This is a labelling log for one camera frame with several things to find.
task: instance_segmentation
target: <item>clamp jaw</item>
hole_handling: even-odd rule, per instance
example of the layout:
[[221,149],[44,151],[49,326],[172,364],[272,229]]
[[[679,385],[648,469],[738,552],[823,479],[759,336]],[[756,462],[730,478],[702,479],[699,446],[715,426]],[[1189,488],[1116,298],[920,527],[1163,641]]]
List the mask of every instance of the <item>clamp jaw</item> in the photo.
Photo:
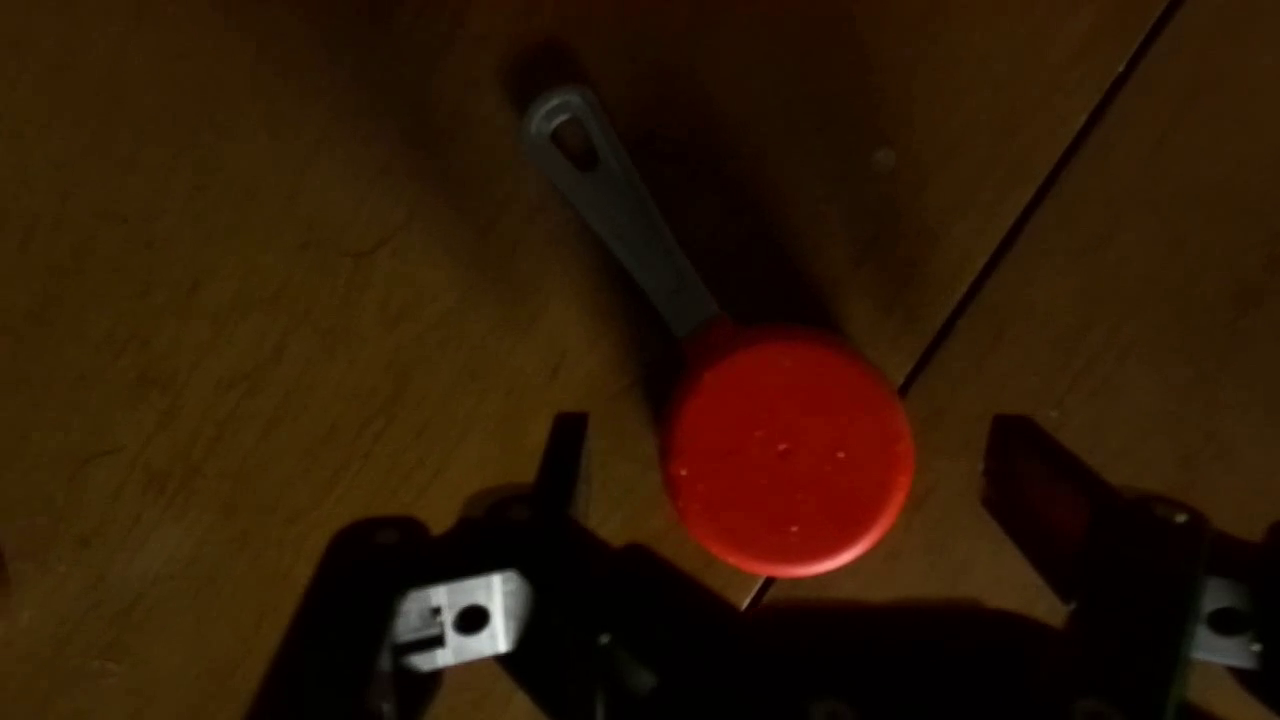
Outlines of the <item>clamp jaw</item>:
[[557,415],[528,493],[444,537],[410,517],[335,531],[247,716],[414,720],[477,659],[557,720],[1172,720],[1193,659],[1280,710],[1280,531],[1249,546],[1128,496],[1023,415],[992,426],[982,503],[1070,603],[1063,627],[930,599],[738,611],[570,522],[585,435]]

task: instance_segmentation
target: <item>wooden surface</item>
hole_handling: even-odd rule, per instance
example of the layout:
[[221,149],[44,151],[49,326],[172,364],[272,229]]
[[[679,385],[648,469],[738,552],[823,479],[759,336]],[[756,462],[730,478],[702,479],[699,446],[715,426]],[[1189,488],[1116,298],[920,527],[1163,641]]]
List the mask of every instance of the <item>wooden surface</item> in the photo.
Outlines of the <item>wooden surface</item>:
[[793,264],[899,379],[1157,12],[2,0],[2,716],[234,716],[333,527],[447,525],[557,407],[595,414],[592,527],[753,586],[667,522],[671,350],[524,159],[533,57],[595,82],[730,309],[789,318],[753,283]]
[[[1189,5],[907,395],[899,531],[796,595],[1055,603],[977,503],[992,414],[1033,414],[1128,488],[1259,537],[1280,517],[1280,8]],[[1196,677],[1225,716],[1265,716]]]

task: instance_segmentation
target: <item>metal handle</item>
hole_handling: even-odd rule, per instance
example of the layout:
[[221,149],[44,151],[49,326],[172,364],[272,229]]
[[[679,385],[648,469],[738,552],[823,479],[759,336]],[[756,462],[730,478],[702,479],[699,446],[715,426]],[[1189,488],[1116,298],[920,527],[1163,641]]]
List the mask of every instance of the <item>metal handle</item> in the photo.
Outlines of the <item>metal handle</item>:
[[676,336],[713,326],[715,298],[693,271],[671,229],[648,200],[625,146],[587,90],[552,90],[528,116],[533,159],[570,213],[628,267]]

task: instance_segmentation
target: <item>black plastic part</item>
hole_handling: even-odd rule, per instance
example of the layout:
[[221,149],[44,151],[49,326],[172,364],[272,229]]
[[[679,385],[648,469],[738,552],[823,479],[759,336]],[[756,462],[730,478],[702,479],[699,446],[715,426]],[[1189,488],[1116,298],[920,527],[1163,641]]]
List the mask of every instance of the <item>black plastic part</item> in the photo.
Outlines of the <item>black plastic part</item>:
[[1067,710],[1128,720],[1181,712],[1211,527],[1166,501],[1097,517],[1067,620]]
[[738,611],[652,558],[574,525],[543,527],[535,626],[500,670],[557,720],[789,716]]
[[247,710],[252,720],[414,720],[437,677],[397,673],[387,634],[428,566],[410,517],[360,522],[333,537]]
[[535,512],[570,512],[585,446],[587,446],[587,414],[558,414],[533,479]]
[[1075,599],[1091,522],[1116,503],[1121,493],[1036,419],[992,419],[982,509],[1058,599]]

